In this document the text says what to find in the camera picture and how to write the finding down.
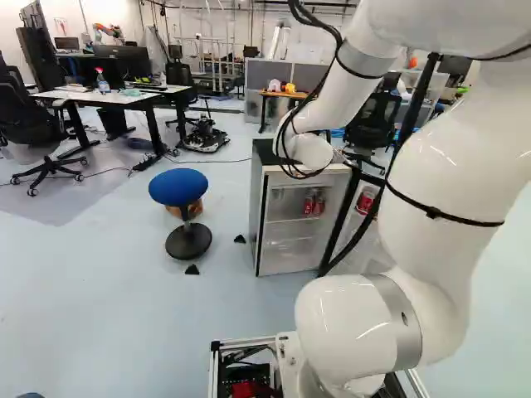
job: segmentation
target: keyboard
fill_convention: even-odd
[[[90,89],[86,87],[80,87],[78,85],[62,85],[61,87],[56,87],[56,90],[70,91],[73,93],[86,93]]]
[[[160,83],[133,83],[135,89],[154,89],[160,87]]]

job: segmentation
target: black object on floor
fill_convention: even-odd
[[[234,243],[247,243],[247,241],[243,235],[238,235],[236,238],[234,238]]]
[[[101,123],[107,133],[107,140],[112,141],[119,136],[131,133],[136,130],[136,127],[127,127],[125,121],[125,112],[123,109],[105,109],[99,108],[97,110],[100,116]]]
[[[191,222],[179,226],[166,239],[166,251],[174,259],[191,260],[203,255],[212,243],[212,233],[207,226]]]
[[[199,275],[199,269],[197,269],[197,266],[195,264],[192,264],[188,268],[186,268],[186,271],[184,271],[184,274]]]
[[[61,160],[51,160],[50,157],[45,156],[44,163],[40,164],[39,166],[31,168],[25,172],[19,172],[17,174],[13,174],[11,177],[11,184],[18,185],[21,183],[20,177],[31,176],[32,174],[39,173],[35,181],[33,181],[30,184],[30,187],[27,190],[27,194],[30,197],[36,197],[37,194],[39,193],[39,191],[36,189],[37,185],[43,182],[46,176],[50,173],[56,174],[57,172],[64,172],[66,174],[71,174],[72,176],[74,176],[74,179],[76,181],[81,182],[83,181],[85,177],[83,177],[83,174],[81,174],[80,171],[70,170],[69,168],[65,167],[65,165],[73,164],[73,163],[81,163],[81,165],[83,166],[86,166],[89,164],[85,156],[81,158],[61,159]]]
[[[36,392],[28,392],[27,394],[22,394],[17,398],[44,398],[44,396],[42,396],[41,394],[37,394]]]

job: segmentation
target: white desk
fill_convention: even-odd
[[[67,158],[75,153],[79,153],[90,148],[93,145],[97,145],[100,141],[89,141],[86,136],[85,129],[83,128],[83,122],[79,113],[77,112],[76,104],[83,104],[86,106],[95,106],[101,108],[118,108],[118,109],[132,109],[141,110],[146,113],[146,119],[148,120],[149,135],[151,136],[151,144],[153,145],[153,151],[156,155],[162,157],[165,154],[164,144],[160,138],[158,132],[157,120],[153,111],[152,99],[159,97],[160,93],[142,93],[139,96],[127,96],[121,95],[117,90],[113,90],[108,94],[101,94],[99,91],[90,91],[86,93],[78,93],[75,91],[64,90],[52,90],[45,91],[43,93],[33,94],[32,97],[39,99],[50,100],[71,100],[66,105],[68,114],[71,121],[74,124],[77,140],[80,143],[78,148],[74,148],[68,153],[63,154],[63,158]]]
[[[111,93],[101,94],[99,91],[89,91],[86,93],[78,93],[75,91],[64,91],[64,90],[52,90],[45,91],[43,93],[32,94],[32,97],[37,98],[51,98],[54,100],[73,100],[76,102],[90,102],[90,103],[100,103],[100,104],[117,104],[117,105],[128,105],[135,102],[148,100],[160,95],[160,92],[157,93],[142,93],[138,97],[132,97],[127,95],[119,94],[117,90],[112,90]]]

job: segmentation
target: wooden tabletop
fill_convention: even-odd
[[[274,91],[265,91],[262,90],[260,92],[260,95],[263,95],[265,97],[287,97],[287,98],[293,98],[295,100],[304,100],[308,95],[306,93],[285,93],[285,92],[274,92]]]

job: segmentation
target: black stool base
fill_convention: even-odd
[[[187,230],[179,226],[166,239],[166,251],[177,260],[191,260],[203,255],[212,243],[212,233],[207,226],[190,223]]]

